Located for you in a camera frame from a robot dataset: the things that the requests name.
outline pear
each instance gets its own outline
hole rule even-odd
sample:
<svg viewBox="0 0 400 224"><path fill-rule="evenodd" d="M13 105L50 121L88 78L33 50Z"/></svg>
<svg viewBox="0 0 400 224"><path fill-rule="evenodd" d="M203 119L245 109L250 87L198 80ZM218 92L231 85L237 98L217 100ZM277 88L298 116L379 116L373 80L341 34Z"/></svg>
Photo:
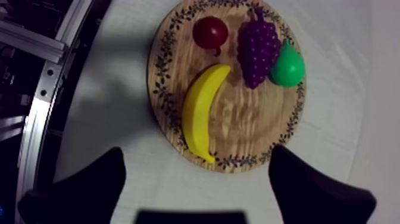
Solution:
<svg viewBox="0 0 400 224"><path fill-rule="evenodd" d="M286 39L280 49L280 57L271 71L273 81L281 86L295 86L305 75L303 58Z"/></svg>

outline banana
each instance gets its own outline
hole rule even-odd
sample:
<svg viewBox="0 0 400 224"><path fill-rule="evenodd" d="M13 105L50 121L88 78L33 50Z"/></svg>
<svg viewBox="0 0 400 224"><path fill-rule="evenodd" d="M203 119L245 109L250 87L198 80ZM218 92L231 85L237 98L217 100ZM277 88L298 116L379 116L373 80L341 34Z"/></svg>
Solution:
<svg viewBox="0 0 400 224"><path fill-rule="evenodd" d="M182 112L182 129L189 150L213 164L208 153L208 116L214 95L230 72L230 67L217 64L207 69L189 89Z"/></svg>

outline round wooden board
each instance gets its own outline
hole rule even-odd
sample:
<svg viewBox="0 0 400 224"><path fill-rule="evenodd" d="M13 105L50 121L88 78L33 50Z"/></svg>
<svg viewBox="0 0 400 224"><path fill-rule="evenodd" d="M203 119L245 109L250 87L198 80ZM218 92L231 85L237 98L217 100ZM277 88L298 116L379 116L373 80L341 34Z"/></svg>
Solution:
<svg viewBox="0 0 400 224"><path fill-rule="evenodd" d="M271 6L257 0L186 0L162 22L148 64L148 91L161 130L185 158L207 170L239 173L269 161L271 149L293 135L305 100L305 79L284 88L265 81L255 90L245 87L236 59L238 30L250 21L252 8L264 8L264 19L273 22L279 39L289 39L300 52L289 26ZM219 57L199 48L192 39L194 23L206 16L222 19L229 37ZM215 164L193 155L181 129L182 105L188 86L205 68L222 63L232 71L220 86L210 111L210 153Z"/></svg>

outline purple grapes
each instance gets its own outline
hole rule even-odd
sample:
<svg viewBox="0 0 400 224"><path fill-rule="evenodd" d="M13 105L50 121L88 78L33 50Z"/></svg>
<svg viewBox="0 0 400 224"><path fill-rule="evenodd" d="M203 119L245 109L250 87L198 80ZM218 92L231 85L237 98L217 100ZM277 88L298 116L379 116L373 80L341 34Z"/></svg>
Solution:
<svg viewBox="0 0 400 224"><path fill-rule="evenodd" d="M239 32L238 61L246 86L255 89L270 75L279 58L281 43L275 25L264 21L262 8L255 9L257 20Z"/></svg>

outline toy fruit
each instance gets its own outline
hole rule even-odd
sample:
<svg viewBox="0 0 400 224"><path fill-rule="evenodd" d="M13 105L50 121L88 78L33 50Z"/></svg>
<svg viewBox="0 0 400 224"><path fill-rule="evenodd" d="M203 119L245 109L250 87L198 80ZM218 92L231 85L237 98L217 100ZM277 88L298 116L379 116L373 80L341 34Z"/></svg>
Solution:
<svg viewBox="0 0 400 224"><path fill-rule="evenodd" d="M243 25L239 31L237 59L247 87L255 89L270 75L279 57L281 43L275 25L264 21L263 9L256 8L257 20Z"/></svg>
<svg viewBox="0 0 400 224"><path fill-rule="evenodd" d="M272 69L272 79L276 84L290 87L301 82L305 75L304 60L296 49L285 40L280 57Z"/></svg>
<svg viewBox="0 0 400 224"><path fill-rule="evenodd" d="M209 16L198 20L193 27L193 38L203 49L215 49L215 56L221 54L220 47L228 38L228 28L219 18Z"/></svg>
<svg viewBox="0 0 400 224"><path fill-rule="evenodd" d="M218 88L230 72L230 67L217 64L207 69L192 85L186 95L182 111L182 129L189 150L214 163L208 153L208 115Z"/></svg>

